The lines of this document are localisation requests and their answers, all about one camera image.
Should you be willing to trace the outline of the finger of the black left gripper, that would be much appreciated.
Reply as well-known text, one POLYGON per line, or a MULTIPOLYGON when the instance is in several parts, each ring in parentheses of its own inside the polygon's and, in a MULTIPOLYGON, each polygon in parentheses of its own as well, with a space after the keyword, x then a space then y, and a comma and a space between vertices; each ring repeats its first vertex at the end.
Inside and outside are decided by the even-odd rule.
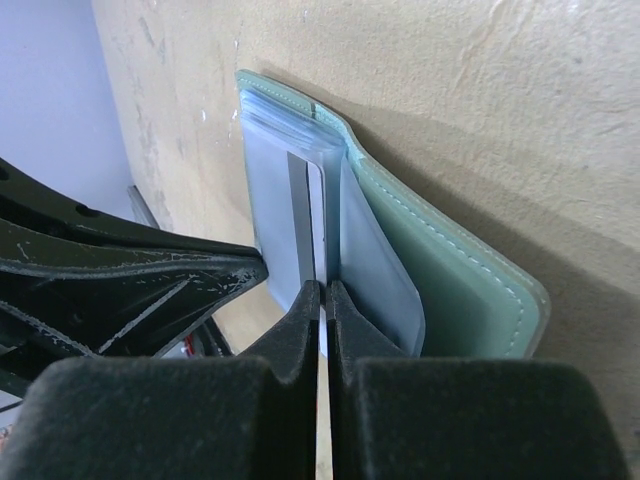
POLYGON ((93 210, 1 166, 1 388, 68 357, 159 357, 265 280, 249 246, 93 210))

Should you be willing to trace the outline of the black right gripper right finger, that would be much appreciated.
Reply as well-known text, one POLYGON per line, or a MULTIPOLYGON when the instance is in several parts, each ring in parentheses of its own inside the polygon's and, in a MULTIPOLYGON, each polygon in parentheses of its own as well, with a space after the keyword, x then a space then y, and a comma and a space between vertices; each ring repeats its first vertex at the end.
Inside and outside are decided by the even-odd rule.
POLYGON ((327 290, 338 479, 627 479, 600 398, 575 368, 405 355, 327 290))

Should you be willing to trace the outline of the white magnetic stripe card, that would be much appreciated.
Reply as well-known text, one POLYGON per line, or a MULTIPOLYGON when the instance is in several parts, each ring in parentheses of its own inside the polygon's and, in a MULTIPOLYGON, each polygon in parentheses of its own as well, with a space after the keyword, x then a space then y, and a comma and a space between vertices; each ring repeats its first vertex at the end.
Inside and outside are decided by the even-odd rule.
POLYGON ((286 173, 292 224, 289 244, 294 250, 285 290, 290 308, 306 280, 318 281, 324 295, 328 275, 322 171, 314 163, 288 152, 286 173))

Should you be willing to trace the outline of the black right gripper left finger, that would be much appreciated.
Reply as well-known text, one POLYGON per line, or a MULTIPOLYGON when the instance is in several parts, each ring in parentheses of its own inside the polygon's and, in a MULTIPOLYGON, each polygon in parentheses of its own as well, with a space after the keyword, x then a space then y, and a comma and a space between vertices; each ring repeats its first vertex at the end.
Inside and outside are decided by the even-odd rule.
POLYGON ((30 387, 5 479, 311 479, 320 288, 234 357, 67 359, 30 387))

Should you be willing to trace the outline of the teal leather card holder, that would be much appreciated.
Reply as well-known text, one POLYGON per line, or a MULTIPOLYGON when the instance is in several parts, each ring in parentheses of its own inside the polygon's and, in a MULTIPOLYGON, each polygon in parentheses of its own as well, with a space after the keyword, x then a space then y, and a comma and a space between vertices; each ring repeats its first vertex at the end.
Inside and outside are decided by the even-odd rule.
POLYGON ((411 356, 523 359, 550 316, 530 274, 420 198, 321 102, 236 75, 256 244, 283 308, 293 257, 287 153, 322 171, 328 286, 411 356))

